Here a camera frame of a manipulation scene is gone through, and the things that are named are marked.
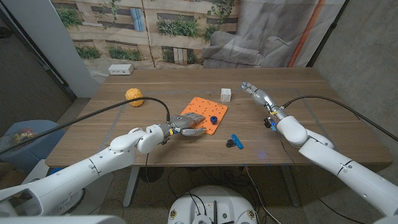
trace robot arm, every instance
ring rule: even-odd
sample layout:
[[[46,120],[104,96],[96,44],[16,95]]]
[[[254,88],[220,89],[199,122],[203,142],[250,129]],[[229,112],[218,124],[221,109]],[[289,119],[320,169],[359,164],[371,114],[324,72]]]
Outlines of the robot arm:
[[[167,142],[171,133],[189,131],[191,125],[204,119],[202,115],[190,113],[175,116],[170,123],[148,126],[146,131],[134,128],[113,139],[109,147],[94,156],[35,182],[0,190],[0,217],[48,215],[59,203],[102,175],[131,166],[136,160],[135,148],[149,153],[156,145]],[[9,199],[22,192],[29,193],[32,198],[12,206]]]
[[[348,187],[387,217],[398,215],[398,187],[368,168],[333,150],[334,145],[324,136],[305,129],[293,116],[250,83],[241,86],[256,103],[265,106],[271,116],[279,119],[276,128],[301,155],[336,175]]]

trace white box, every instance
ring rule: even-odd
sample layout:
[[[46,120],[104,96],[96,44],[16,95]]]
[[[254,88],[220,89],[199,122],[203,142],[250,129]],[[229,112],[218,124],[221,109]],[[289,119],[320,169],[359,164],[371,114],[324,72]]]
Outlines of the white box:
[[[222,88],[221,89],[221,100],[231,101],[231,89]]]
[[[111,75],[131,75],[134,68],[132,64],[111,65],[108,68]]]

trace wall mural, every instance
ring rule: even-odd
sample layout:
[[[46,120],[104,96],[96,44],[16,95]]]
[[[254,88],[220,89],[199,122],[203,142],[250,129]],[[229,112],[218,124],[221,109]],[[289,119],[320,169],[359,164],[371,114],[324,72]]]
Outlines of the wall mural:
[[[79,56],[100,83],[113,63],[131,63],[134,69],[286,67],[289,63],[303,67],[344,3],[52,2]]]

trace orange board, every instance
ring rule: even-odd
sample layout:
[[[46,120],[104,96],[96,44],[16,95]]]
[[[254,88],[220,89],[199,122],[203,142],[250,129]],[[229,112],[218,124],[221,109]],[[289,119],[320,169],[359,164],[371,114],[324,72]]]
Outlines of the orange board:
[[[223,119],[226,110],[228,109],[227,106],[221,105],[219,103],[215,103],[210,100],[206,100],[200,97],[194,97],[191,103],[182,111],[181,115],[192,112],[201,114],[205,117],[205,120],[192,125],[193,128],[206,128],[206,134],[213,135],[216,132],[218,125],[220,124],[221,120]],[[217,123],[212,124],[210,118],[212,116],[217,117]]]

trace yellow ball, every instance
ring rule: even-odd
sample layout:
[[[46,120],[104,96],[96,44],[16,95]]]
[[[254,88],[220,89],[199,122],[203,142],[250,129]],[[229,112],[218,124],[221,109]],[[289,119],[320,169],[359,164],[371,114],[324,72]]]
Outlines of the yellow ball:
[[[126,99],[132,100],[135,98],[143,97],[144,95],[137,88],[131,88],[126,92]],[[143,104],[144,100],[137,100],[130,103],[131,106],[140,106]]]

